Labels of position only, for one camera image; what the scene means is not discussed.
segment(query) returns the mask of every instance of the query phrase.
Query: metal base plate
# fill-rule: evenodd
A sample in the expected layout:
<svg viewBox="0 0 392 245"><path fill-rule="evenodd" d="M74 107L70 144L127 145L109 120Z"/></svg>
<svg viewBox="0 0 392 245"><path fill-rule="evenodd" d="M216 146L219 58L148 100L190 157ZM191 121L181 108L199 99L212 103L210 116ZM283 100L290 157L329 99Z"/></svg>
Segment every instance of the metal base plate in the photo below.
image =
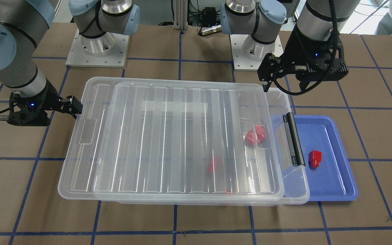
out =
<svg viewBox="0 0 392 245"><path fill-rule="evenodd" d="M261 62L249 59L243 52L242 46L244 40L249 35L234 34L230 35L232 58L234 61L235 71L257 71ZM276 37L274 55L279 57L283 53L283 48L280 43L279 36Z"/></svg>
<svg viewBox="0 0 392 245"><path fill-rule="evenodd" d="M129 36L113 33L118 47L115 47L115 50L110 55L96 57L84 51L78 33L79 31L77 30L67 55L66 65L74 67L124 68L126 54L128 53Z"/></svg>

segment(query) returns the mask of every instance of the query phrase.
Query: transparent lid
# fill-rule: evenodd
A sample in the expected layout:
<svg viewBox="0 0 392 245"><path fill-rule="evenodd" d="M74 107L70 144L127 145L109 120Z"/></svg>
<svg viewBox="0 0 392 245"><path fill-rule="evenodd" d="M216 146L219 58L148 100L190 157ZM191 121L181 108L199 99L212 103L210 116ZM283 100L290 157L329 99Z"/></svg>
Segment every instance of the transparent lid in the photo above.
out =
<svg viewBox="0 0 392 245"><path fill-rule="evenodd" d="M59 193L122 203L277 203L284 147L275 143L266 96L255 84L92 78ZM288 99L276 102L289 109Z"/></svg>

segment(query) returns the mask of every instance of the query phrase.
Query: floor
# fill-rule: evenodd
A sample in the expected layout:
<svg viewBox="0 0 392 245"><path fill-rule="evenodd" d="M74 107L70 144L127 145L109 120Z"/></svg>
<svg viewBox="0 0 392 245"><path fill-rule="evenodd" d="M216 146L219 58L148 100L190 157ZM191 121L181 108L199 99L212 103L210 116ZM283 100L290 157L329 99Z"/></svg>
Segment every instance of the floor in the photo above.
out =
<svg viewBox="0 0 392 245"><path fill-rule="evenodd" d="M93 76L259 83L255 73L232 70L224 34L140 26L126 69L70 68L65 60L75 31L73 23L54 23L34 53L62 96L80 98ZM289 34L280 34L284 45ZM0 121L0 244L392 244L392 36L341 39L349 75L290 102L297 114L334 119L357 200L276 207L66 200L57 184L74 120L55 113L46 128ZM298 90L293 76L280 82ZM8 98L0 86L0 110Z"/></svg>

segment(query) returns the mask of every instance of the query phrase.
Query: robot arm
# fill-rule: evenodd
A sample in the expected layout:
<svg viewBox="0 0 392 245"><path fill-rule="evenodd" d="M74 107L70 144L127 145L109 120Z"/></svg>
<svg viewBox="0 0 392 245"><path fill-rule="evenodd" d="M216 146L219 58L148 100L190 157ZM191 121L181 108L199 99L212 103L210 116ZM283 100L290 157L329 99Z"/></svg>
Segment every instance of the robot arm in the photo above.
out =
<svg viewBox="0 0 392 245"><path fill-rule="evenodd" d="M258 77L267 92L272 82L283 92L299 95L322 81L342 79L348 69L344 62L341 29L359 0L308 0L285 46L276 57L274 41L286 17L285 7L276 0L227 0L222 5L222 31L226 34L249 34L244 42L245 54L261 61ZM301 92L282 88L276 79L296 74ZM307 88L310 82L314 85Z"/></svg>
<svg viewBox="0 0 392 245"><path fill-rule="evenodd" d="M45 110L74 118L81 114L82 104L74 96L61 98L31 60L53 17L54 7L46 0L0 0L0 82L12 90L9 116L0 120L16 126L48 126Z"/></svg>
<svg viewBox="0 0 392 245"><path fill-rule="evenodd" d="M297 24L285 46L284 53L275 57L268 53L258 68L258 77L267 91L271 83L290 95L304 94L322 81L335 81L348 74L344 62L341 29L353 13L359 0L307 0ZM276 79L295 74L300 92L282 88Z"/></svg>

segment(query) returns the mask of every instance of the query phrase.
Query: red block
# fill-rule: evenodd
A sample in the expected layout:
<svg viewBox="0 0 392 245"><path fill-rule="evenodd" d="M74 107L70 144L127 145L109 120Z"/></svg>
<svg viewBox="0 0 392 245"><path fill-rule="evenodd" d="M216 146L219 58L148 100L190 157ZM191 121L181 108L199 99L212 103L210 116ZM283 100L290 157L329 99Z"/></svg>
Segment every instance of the red block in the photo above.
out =
<svg viewBox="0 0 392 245"><path fill-rule="evenodd" d="M210 164L208 166L208 172L210 174L213 174L214 173L214 168L215 168L215 166L214 166L214 157L213 157L213 158L211 158Z"/></svg>
<svg viewBox="0 0 392 245"><path fill-rule="evenodd" d="M322 161L322 152L318 150L313 150L308 155L309 165L312 168L318 168L320 166L320 162Z"/></svg>
<svg viewBox="0 0 392 245"><path fill-rule="evenodd" d="M256 138L256 143L260 144L261 140L259 138ZM252 131L247 132L246 137L244 138L244 141L248 143L249 145L255 145L255 135Z"/></svg>
<svg viewBox="0 0 392 245"><path fill-rule="evenodd" d="M257 138L260 141L264 141L266 139L266 130L264 130L264 127L262 125L256 125L255 131L257 132Z"/></svg>

